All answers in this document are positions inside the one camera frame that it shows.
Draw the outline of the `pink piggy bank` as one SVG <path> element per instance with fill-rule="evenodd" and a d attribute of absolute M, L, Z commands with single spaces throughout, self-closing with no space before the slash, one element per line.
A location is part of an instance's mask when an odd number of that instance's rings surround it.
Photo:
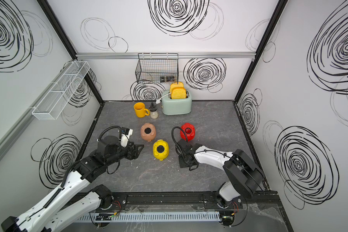
<path fill-rule="evenodd" d="M 154 140 L 156 137 L 156 134 L 157 134 L 156 128 L 151 123 L 145 123 L 141 127 L 141 137 L 143 140 L 147 142 L 151 142 L 152 140 Z"/>

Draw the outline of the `yellow piggy bank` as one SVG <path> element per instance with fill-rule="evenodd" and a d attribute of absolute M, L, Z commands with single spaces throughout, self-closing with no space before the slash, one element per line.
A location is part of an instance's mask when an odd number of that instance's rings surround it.
<path fill-rule="evenodd" d="M 160 161 L 168 157 L 169 151 L 169 144 L 162 139 L 157 140 L 153 145 L 153 155 Z"/>

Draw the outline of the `red piggy bank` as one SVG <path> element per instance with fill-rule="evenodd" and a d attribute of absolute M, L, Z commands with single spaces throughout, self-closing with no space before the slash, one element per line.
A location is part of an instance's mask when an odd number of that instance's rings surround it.
<path fill-rule="evenodd" d="M 180 131 L 180 136 L 185 140 L 187 138 L 188 141 L 191 141 L 195 138 L 195 127 L 190 123 L 185 123 L 181 126 L 181 129 L 184 131 Z"/>

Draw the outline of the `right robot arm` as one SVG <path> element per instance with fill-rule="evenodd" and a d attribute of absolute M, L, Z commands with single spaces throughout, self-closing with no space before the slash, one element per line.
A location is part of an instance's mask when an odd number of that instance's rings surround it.
<path fill-rule="evenodd" d="M 224 171 L 228 182 L 217 190 L 215 200 L 219 207 L 227 208 L 240 196 L 251 198 L 265 178 L 260 167 L 243 151 L 223 152 L 201 144 L 191 145 L 184 139 L 175 142 L 181 168 L 193 171 L 207 164 Z"/>

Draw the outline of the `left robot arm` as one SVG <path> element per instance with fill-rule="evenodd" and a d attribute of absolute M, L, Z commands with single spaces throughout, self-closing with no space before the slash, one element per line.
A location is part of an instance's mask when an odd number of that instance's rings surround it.
<path fill-rule="evenodd" d="M 109 209 L 116 204 L 112 192 L 103 184 L 93 188 L 87 195 L 70 206 L 66 204 L 108 167 L 122 159 L 135 160 L 144 145 L 128 141 L 121 145 L 121 139 L 107 136 L 99 139 L 98 148 L 89 156 L 73 163 L 62 182 L 31 209 L 18 217 L 9 216 L 1 228 L 4 232 L 55 232 L 79 219 L 85 213 L 101 208 Z"/>

